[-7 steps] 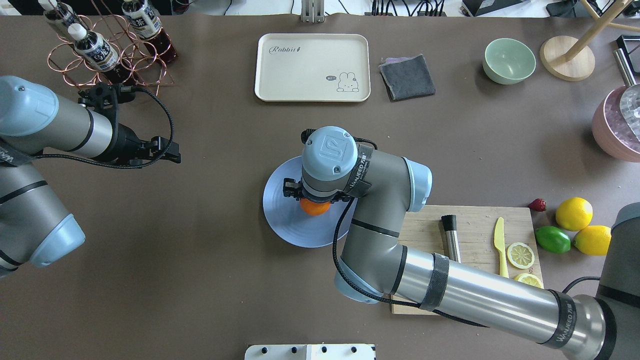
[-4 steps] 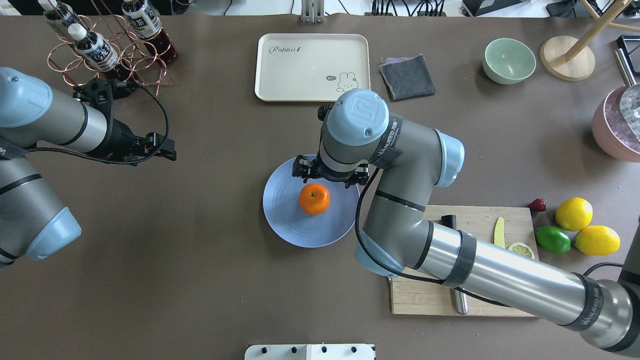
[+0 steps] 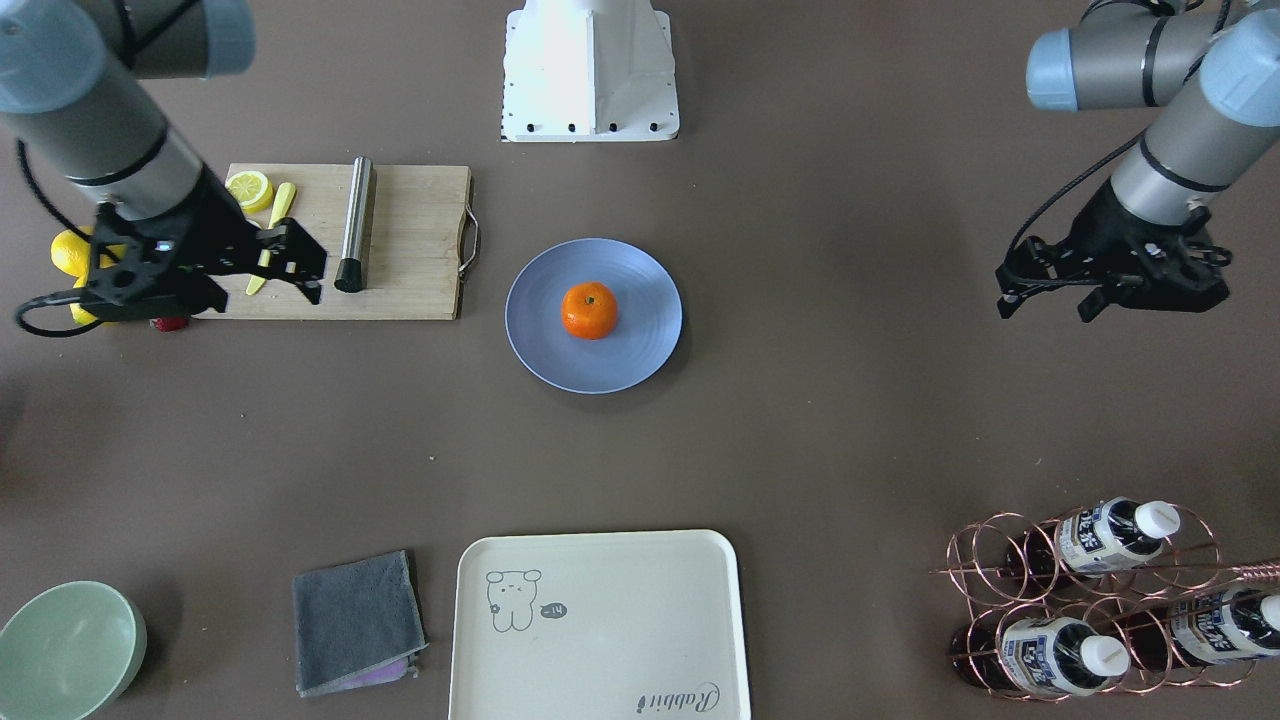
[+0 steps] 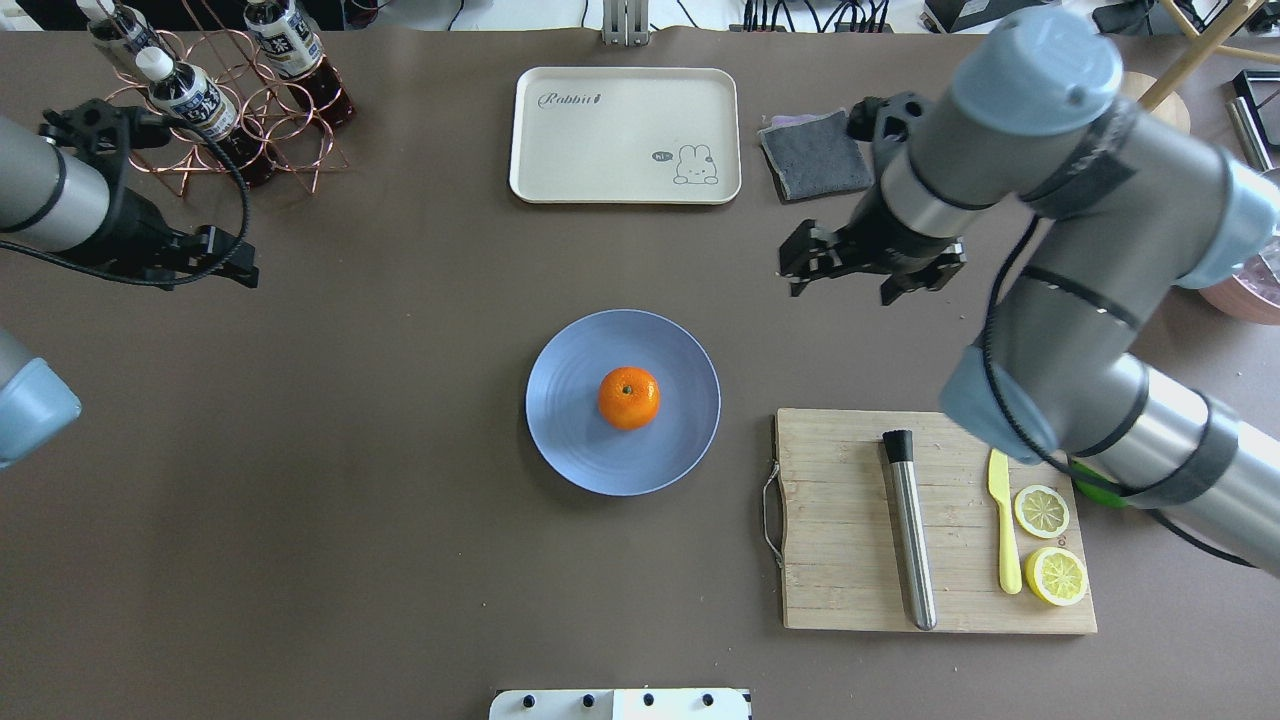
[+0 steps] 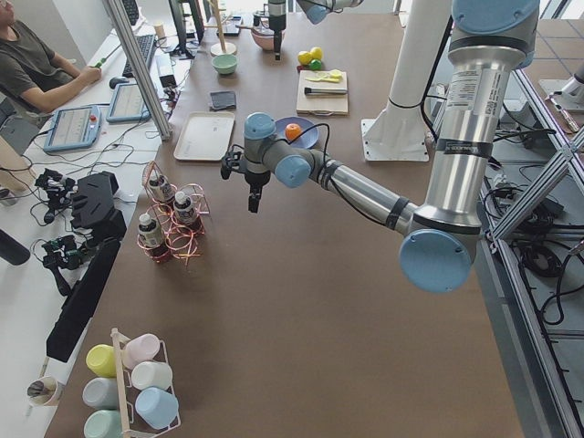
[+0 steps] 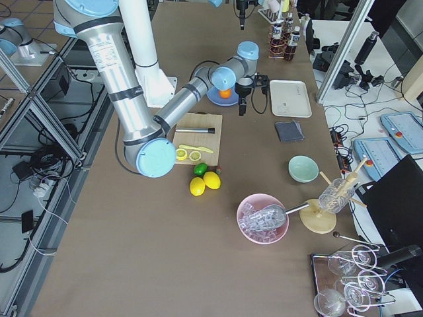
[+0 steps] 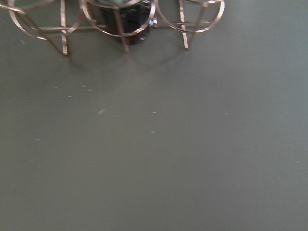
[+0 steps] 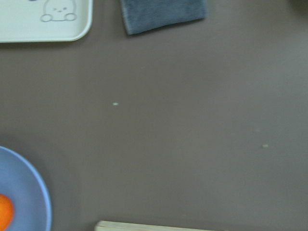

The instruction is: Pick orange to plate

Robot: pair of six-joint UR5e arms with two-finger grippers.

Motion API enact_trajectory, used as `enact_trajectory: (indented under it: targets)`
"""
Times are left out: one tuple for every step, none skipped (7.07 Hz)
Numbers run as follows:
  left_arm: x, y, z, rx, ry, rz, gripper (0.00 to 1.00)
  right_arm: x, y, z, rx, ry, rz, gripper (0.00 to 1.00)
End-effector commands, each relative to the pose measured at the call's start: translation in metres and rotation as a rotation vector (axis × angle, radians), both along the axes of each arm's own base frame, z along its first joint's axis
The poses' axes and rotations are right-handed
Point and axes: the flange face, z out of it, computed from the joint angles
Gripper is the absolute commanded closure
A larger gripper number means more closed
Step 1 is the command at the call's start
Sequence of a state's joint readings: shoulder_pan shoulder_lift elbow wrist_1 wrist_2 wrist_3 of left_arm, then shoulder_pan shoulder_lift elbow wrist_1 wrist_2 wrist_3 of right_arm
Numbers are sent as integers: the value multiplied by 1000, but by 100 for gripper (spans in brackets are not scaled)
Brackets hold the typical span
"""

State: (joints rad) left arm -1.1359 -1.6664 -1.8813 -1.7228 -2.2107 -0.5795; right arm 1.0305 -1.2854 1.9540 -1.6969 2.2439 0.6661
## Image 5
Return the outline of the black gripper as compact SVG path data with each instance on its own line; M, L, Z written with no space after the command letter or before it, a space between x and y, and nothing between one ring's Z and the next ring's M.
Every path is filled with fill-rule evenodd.
M264 9L254 13L253 26L259 26L262 18L267 18L268 27L274 32L274 54L275 60L281 59L282 31L287 24L287 1L267 0L264 2Z
M223 156L220 169L221 177L224 180L228 180L232 172L244 175L245 181L250 186L248 211L257 214L262 189L269 182L270 171L266 170L262 165L248 160L245 156L244 148L234 144Z

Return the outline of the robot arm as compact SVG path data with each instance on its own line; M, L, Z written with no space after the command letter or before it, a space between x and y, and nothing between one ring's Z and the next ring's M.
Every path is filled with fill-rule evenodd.
M358 7L362 3L363 0L297 1L297 5L313 25L322 22L329 14L340 13L345 8ZM287 28L287 12L287 1L268 0L261 11L253 14L252 34L257 34L261 28L267 28L271 32L269 39L272 42L275 60L281 59L283 34Z
M448 51L454 74L423 204L354 172L323 150L291 146L263 112L247 117L244 147L225 154L222 176L244 175L251 212L257 211L271 177L290 188L314 181L372 222L403 235L400 265L414 285L434 293L457 289L475 260L481 232L476 204L508 78L532 60L537 14L535 1L454 2Z

